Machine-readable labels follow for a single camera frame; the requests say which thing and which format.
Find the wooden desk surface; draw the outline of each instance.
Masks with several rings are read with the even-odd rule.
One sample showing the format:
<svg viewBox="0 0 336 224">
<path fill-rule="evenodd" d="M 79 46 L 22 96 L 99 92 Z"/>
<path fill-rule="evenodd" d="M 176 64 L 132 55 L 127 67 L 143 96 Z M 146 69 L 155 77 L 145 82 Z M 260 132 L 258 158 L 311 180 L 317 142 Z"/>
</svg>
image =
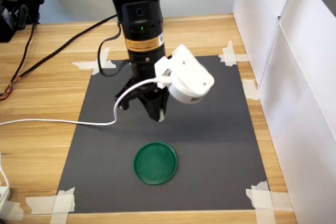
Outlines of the wooden desk surface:
<svg viewBox="0 0 336 224">
<path fill-rule="evenodd" d="M 92 24 L 38 25 L 23 69 Z M 0 103 L 0 122 L 24 118 L 77 120 L 91 70 L 79 70 L 72 62 L 94 61 L 99 44 L 116 33 L 115 21 L 103 24 L 25 77 L 10 98 Z M 0 44 L 0 87 L 5 87 L 15 72 L 29 34 L 30 26 L 18 31 L 10 43 Z M 219 55 L 229 40 L 236 54 L 245 54 L 232 14 L 168 18 L 164 21 L 164 36 L 168 55 L 179 44 L 196 56 Z M 110 47 L 110 60 L 128 57 L 123 36 L 104 47 Z M 242 79 L 255 80 L 248 62 L 239 62 L 238 67 Z M 260 102 L 248 99 L 247 103 L 270 189 L 286 192 Z M 50 216 L 29 214 L 25 198 L 56 194 L 74 130 L 75 125 L 35 122 L 0 127 L 0 151 L 11 184 L 10 200 L 20 202 L 24 223 L 49 223 Z M 296 223 L 293 212 L 278 211 L 275 215 L 277 223 Z M 68 223 L 256 223 L 256 216 L 254 210 L 70 214 Z"/>
</svg>

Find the green plastic lid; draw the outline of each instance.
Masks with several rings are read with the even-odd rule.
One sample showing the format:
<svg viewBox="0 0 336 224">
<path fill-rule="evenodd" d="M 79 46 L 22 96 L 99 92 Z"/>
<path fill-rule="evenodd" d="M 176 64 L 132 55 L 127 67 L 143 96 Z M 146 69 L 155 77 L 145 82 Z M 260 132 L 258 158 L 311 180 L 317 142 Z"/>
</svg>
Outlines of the green plastic lid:
<svg viewBox="0 0 336 224">
<path fill-rule="evenodd" d="M 160 185 L 173 177 L 177 168 L 174 150 L 164 143 L 142 147 L 134 158 L 134 172 L 147 185 Z"/>
</svg>

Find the gray mat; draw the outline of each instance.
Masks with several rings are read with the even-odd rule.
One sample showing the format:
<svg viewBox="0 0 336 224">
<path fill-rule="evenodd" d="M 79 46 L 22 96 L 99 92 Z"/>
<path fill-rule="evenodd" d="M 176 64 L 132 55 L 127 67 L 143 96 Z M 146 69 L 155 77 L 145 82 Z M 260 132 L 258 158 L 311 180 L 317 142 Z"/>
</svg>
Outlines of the gray mat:
<svg viewBox="0 0 336 224">
<path fill-rule="evenodd" d="M 253 209 L 245 189 L 266 175 L 238 67 L 218 56 L 198 60 L 215 78 L 198 104 L 169 97 L 157 123 L 134 100 L 114 125 L 76 127 L 58 188 L 76 187 L 75 212 Z M 79 120 L 112 121 L 114 95 L 130 76 L 128 66 L 113 78 L 91 76 Z M 176 151 L 177 171 L 166 184 L 145 185 L 133 171 L 137 151 L 150 142 Z"/>
</svg>

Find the white tape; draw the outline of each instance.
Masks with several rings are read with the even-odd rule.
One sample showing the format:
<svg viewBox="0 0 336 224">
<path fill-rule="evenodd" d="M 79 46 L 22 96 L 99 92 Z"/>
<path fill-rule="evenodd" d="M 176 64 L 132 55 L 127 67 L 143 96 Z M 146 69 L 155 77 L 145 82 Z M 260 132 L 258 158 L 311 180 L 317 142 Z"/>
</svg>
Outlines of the white tape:
<svg viewBox="0 0 336 224">
<path fill-rule="evenodd" d="M 259 100 L 258 91 L 254 84 L 254 80 L 243 80 L 243 89 L 247 99 Z"/>
<path fill-rule="evenodd" d="M 102 68 L 116 68 L 116 65 L 111 61 L 107 61 L 107 57 L 109 55 L 110 48 L 105 48 L 100 52 L 100 63 Z M 98 68 L 98 59 L 96 61 L 88 61 L 88 62 L 73 62 L 72 64 L 79 67 L 81 70 L 92 69 L 92 75 L 99 73 Z"/>
<path fill-rule="evenodd" d="M 57 196 L 28 197 L 27 205 L 32 209 L 31 214 L 52 214 L 50 223 L 65 224 L 68 213 L 75 210 L 75 188 L 68 191 L 59 191 Z"/>
<path fill-rule="evenodd" d="M 256 209 L 258 224 L 276 224 L 274 211 L 293 211 L 288 193 L 269 191 L 267 182 L 246 189 L 246 195 Z"/>
<path fill-rule="evenodd" d="M 68 191 L 59 191 L 55 200 L 53 213 L 50 224 L 65 224 L 67 223 L 68 214 L 70 210 L 75 210 L 75 188 Z"/>
<path fill-rule="evenodd" d="M 5 220 L 22 220 L 23 210 L 20 208 L 20 203 L 12 201 L 4 201 L 1 211 L 0 219 Z"/>
<path fill-rule="evenodd" d="M 225 62 L 226 66 L 232 67 L 237 62 L 248 62 L 247 55 L 236 55 L 233 49 L 232 41 L 228 42 L 227 47 L 223 48 L 223 54 L 219 55 L 221 62 Z"/>
</svg>

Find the white board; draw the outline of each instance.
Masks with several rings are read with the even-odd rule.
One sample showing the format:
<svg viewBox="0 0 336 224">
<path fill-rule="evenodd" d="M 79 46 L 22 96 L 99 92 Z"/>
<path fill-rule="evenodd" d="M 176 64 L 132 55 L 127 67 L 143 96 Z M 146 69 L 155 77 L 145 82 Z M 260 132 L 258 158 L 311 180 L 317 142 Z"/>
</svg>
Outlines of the white board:
<svg viewBox="0 0 336 224">
<path fill-rule="evenodd" d="M 259 97 L 298 223 L 334 224 L 336 141 L 281 29 Z"/>
</svg>

